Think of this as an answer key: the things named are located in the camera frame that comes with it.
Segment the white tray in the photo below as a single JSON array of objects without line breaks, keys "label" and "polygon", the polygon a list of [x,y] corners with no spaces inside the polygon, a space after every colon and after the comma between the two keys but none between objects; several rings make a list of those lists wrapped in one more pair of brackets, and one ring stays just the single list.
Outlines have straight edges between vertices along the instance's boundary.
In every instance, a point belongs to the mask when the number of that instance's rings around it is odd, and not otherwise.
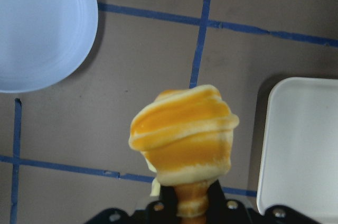
[{"label": "white tray", "polygon": [[288,78],[270,93],[257,206],[338,223],[338,80]]}]

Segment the orange coating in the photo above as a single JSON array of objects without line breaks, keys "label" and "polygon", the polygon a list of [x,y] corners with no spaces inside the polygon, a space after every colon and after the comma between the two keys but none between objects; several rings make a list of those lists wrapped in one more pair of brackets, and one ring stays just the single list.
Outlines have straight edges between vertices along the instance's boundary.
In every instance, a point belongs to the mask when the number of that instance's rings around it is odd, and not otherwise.
[{"label": "orange coating", "polygon": [[219,117],[211,120],[200,120],[192,123],[177,124],[154,132],[140,134],[130,143],[131,148],[139,151],[150,151],[174,141],[181,140],[189,135],[221,130],[232,130],[238,119],[234,115]]},{"label": "orange coating", "polygon": [[[221,100],[218,90],[208,89],[194,95],[184,95],[188,90],[167,90],[161,93],[153,107],[146,113],[136,116],[130,127],[130,135],[151,132],[163,127],[182,124],[200,119],[227,116],[229,107]],[[181,95],[171,102],[165,103],[165,98],[172,95]]]},{"label": "orange coating", "polygon": [[215,165],[230,158],[232,142],[222,137],[222,132],[199,133],[147,151],[144,156],[158,171],[175,171],[198,164]]}]

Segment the white plate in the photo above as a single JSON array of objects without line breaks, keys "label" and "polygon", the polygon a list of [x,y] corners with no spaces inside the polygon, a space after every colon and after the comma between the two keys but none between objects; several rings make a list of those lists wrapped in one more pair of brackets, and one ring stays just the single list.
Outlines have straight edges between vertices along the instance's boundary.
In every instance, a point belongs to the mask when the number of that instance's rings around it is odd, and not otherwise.
[{"label": "white plate", "polygon": [[270,93],[257,206],[338,223],[338,81],[288,78]]},{"label": "white plate", "polygon": [[94,42],[97,0],[0,0],[0,8],[0,92],[64,79]]}]

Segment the black bracket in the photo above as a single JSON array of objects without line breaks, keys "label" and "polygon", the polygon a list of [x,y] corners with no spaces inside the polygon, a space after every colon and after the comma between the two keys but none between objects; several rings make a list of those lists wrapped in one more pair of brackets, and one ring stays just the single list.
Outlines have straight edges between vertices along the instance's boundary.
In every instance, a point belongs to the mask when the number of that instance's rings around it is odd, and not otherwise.
[{"label": "black bracket", "polygon": [[[238,200],[226,199],[218,180],[209,187],[208,198],[207,224],[319,224],[292,208],[281,205],[267,209],[262,216]],[[136,210],[129,216],[123,210],[110,208],[85,224],[179,224],[176,206],[174,189],[162,186],[159,200],[151,202],[144,210]]]}]

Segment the blue tape line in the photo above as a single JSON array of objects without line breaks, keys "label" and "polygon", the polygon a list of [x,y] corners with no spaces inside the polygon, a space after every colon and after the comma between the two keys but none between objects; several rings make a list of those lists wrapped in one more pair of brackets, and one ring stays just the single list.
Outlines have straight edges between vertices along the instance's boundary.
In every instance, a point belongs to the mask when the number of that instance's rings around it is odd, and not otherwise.
[{"label": "blue tape line", "polygon": [[[195,18],[195,17],[162,13],[162,12],[151,11],[151,10],[143,10],[143,9],[132,8],[132,7],[127,7],[127,6],[116,6],[116,5],[111,5],[111,4],[98,3],[98,8],[99,10],[105,11],[105,12],[140,16],[140,17],[152,18],[156,20],[178,22],[178,23],[184,23],[184,24],[195,25],[195,26],[199,26],[201,24],[201,19]],[[214,20],[207,20],[206,25],[207,27],[212,27],[215,29],[228,29],[228,30],[249,33],[249,34],[267,34],[267,35],[271,35],[271,36],[274,36],[276,38],[281,38],[281,39],[313,43],[313,44],[332,46],[332,47],[338,48],[337,39],[322,38],[319,36],[290,33],[290,32],[285,32],[285,31],[269,31],[269,30],[264,30],[264,29],[261,29],[255,26],[239,24],[239,23],[231,23],[231,22],[214,21]],[[198,46],[197,49],[199,49],[198,54],[200,54],[201,49],[203,49],[203,46]]]},{"label": "blue tape line", "polygon": [[320,38],[318,36],[288,33],[284,31],[270,31],[270,35],[277,37],[277,38],[288,39],[288,40],[293,40],[293,41],[338,47],[338,40],[336,39]]},{"label": "blue tape line", "polygon": [[[42,167],[42,168],[46,168],[46,169],[69,171],[69,172],[89,174],[89,175],[108,176],[108,177],[111,177],[111,178],[137,181],[137,182],[145,182],[145,183],[152,183],[152,181],[154,179],[152,176],[146,176],[146,175],[136,175],[136,174],[129,174],[129,173],[124,174],[124,175],[120,175],[120,173],[116,172],[116,171],[90,169],[90,168],[87,168],[87,167],[70,166],[70,165],[64,165],[64,164],[56,164],[56,163],[41,162],[41,161],[32,161],[32,160],[25,160],[25,159],[17,160],[13,157],[8,157],[8,156],[4,156],[4,155],[0,155],[0,162],[34,166],[34,167]],[[223,190],[224,193],[228,193],[228,194],[246,195],[246,196],[249,196],[249,197],[256,197],[257,196],[256,191],[249,191],[249,190],[229,188],[229,187],[222,187],[222,190]]]},{"label": "blue tape line", "polygon": [[146,175],[124,174],[124,175],[120,176],[120,179],[138,181],[138,182],[145,182],[145,183],[152,183],[154,177],[146,176]]},{"label": "blue tape line", "polygon": [[22,104],[20,99],[15,99],[14,115],[14,135],[13,135],[13,170],[12,170],[12,191],[11,191],[11,216],[10,224],[16,224],[17,220],[17,203],[19,187],[19,168],[18,160],[20,159],[20,135],[21,135],[21,116]]},{"label": "blue tape line", "polygon": [[195,18],[195,17],[169,14],[169,13],[161,13],[157,11],[137,9],[137,8],[127,7],[127,6],[116,6],[116,5],[105,4],[105,3],[98,3],[98,8],[99,10],[105,11],[105,12],[141,16],[141,17],[151,18],[151,19],[156,19],[156,20],[185,23],[185,24],[197,25],[197,26],[200,25],[200,21],[201,21],[199,18]]},{"label": "blue tape line", "polygon": [[26,165],[26,166],[33,166],[33,167],[43,167],[43,168],[52,169],[52,170],[61,170],[61,171],[69,171],[69,172],[89,174],[89,175],[107,176],[110,178],[119,178],[120,176],[119,172],[115,172],[115,171],[91,169],[89,167],[78,167],[78,166],[51,163],[51,162],[21,159],[20,164]]},{"label": "blue tape line", "polygon": [[243,25],[238,23],[230,23],[230,22],[219,22],[219,21],[208,21],[208,27],[213,27],[216,29],[228,29],[237,32],[244,32],[250,34],[269,34],[270,32],[259,27]]},{"label": "blue tape line", "polygon": [[235,189],[229,187],[222,187],[222,191],[228,194],[235,194],[235,195],[242,195],[242,196],[249,196],[249,197],[257,197],[257,191],[249,191],[243,189]]},{"label": "blue tape line", "polygon": [[200,71],[200,65],[201,65],[201,59],[202,59],[202,53],[203,53],[204,41],[205,41],[205,35],[206,35],[206,27],[208,25],[210,1],[211,0],[203,0],[201,24],[200,24],[200,29],[199,29],[199,35],[197,38],[195,56],[194,56],[194,60],[192,63],[189,88],[194,88],[197,86],[197,80],[199,77],[199,71]]},{"label": "blue tape line", "polygon": [[213,27],[216,29],[228,29],[237,32],[250,33],[250,34],[260,34],[260,35],[271,35],[276,38],[288,39],[292,41],[305,42],[305,43],[313,43],[320,44],[325,46],[332,46],[338,48],[338,40],[330,39],[330,38],[321,38],[318,36],[312,35],[303,35],[298,33],[289,33],[285,31],[269,31],[264,30],[259,27],[238,24],[238,23],[230,23],[230,22],[220,22],[220,21],[208,21],[208,27]]}]

